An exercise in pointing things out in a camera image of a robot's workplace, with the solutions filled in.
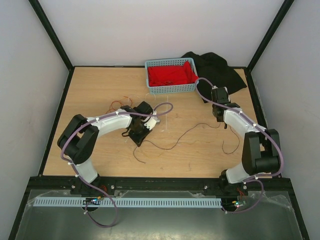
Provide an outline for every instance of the black fabric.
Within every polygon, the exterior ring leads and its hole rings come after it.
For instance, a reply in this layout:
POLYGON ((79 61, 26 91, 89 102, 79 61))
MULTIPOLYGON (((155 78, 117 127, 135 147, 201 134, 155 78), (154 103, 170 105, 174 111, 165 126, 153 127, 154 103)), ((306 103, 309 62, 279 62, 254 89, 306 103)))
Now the black fabric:
MULTIPOLYGON (((208 79, 218 88, 227 87, 229 94, 247 87, 239 74, 228 66, 227 61, 213 52, 197 55, 189 51, 182 58, 192 58, 198 77, 208 79)), ((211 100, 211 86, 209 83, 200 81, 196 87, 205 98, 211 100)))

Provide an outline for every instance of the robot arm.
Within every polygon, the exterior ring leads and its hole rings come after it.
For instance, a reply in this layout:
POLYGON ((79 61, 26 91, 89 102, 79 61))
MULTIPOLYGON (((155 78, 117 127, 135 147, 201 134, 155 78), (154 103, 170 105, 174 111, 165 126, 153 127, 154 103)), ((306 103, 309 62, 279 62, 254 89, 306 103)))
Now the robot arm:
MULTIPOLYGON (((231 109, 225 109, 212 105, 212 113, 218 122, 224 122, 244 139, 241 163, 235 167, 224 170, 220 176, 220 187, 244 181, 250 176, 260 173, 275 173, 280 168, 279 154, 269 140, 258 129, 252 126, 248 116, 243 117, 242 109, 236 103, 231 103, 227 88, 214 87, 211 90, 212 101, 225 105, 231 109)), ((256 124, 267 133, 278 146, 280 146, 279 134, 274 129, 266 129, 256 124)))
MULTIPOLYGON (((157 112, 152 107, 143 101, 138 107, 131 108, 123 106, 116 112, 139 113, 146 115, 156 115, 157 112)), ((101 117, 88 117, 82 115, 75 115, 62 135, 58 139, 58 146, 62 149, 76 129, 81 125, 97 119, 97 121, 86 126, 76 135, 65 149, 64 154, 67 155, 74 163, 80 176, 88 183, 92 183, 99 175, 95 170, 91 154, 93 152, 96 140, 117 129, 127 129, 122 136, 129 136, 139 147, 145 137, 152 131, 159 119, 155 116, 143 117, 133 114, 117 114, 111 117, 100 119, 101 117)))

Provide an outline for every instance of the wooden table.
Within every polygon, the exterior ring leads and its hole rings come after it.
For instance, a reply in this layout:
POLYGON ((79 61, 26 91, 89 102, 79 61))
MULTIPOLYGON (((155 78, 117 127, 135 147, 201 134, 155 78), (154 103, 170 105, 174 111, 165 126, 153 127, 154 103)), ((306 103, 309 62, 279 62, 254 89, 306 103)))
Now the wooden table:
MULTIPOLYGON (((242 69, 237 73, 246 82, 242 69)), ((137 106, 146 100, 151 106, 161 102, 171 102, 174 109, 160 117, 158 124, 147 136, 162 148, 172 147, 177 139, 198 123, 218 127, 212 115, 212 106, 204 104, 196 92, 174 93, 164 95, 147 94, 146 74, 144 68, 138 67, 76 67, 66 96, 61 117, 54 135, 53 143, 45 165, 43 175, 71 176, 75 173, 65 161, 60 159, 61 150, 57 140, 69 121, 76 114, 95 117, 106 113, 114 100, 123 103, 130 101, 137 106)), ((243 111, 256 120, 249 89, 242 89, 230 96, 231 101, 239 104, 243 111)), ((163 112, 166 106, 158 111, 163 112)), ((96 142, 92 162, 101 176, 109 177, 171 177, 171 178, 217 178, 221 171, 235 166, 241 161, 243 140, 239 140, 230 128, 210 128, 198 125, 186 133, 172 150, 162 150, 149 142, 142 143, 133 151, 135 143, 128 137, 122 137, 124 129, 106 134, 96 142)))

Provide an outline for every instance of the red cloth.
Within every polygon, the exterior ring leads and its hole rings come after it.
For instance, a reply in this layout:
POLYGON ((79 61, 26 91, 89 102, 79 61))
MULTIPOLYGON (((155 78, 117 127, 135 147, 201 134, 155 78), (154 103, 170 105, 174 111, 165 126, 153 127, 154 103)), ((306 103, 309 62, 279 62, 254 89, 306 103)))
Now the red cloth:
POLYGON ((198 79, 188 61, 183 66, 150 66, 148 76, 150 87, 194 84, 198 79))

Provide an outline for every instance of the plastic basket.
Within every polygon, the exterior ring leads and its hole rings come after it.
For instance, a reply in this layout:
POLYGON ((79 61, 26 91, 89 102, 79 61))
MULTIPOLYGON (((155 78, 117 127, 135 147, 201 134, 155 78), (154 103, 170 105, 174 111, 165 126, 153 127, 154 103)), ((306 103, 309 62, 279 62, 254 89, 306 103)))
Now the plastic basket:
POLYGON ((149 86, 148 67, 183 66, 186 61, 188 61, 190 63, 194 74, 197 75, 195 62, 191 57, 157 59, 157 60, 146 61, 145 62, 146 85, 149 88, 150 93, 152 93, 152 94, 173 94, 173 93, 193 92, 195 90, 194 83, 181 84, 181 85, 170 85, 170 86, 149 86))

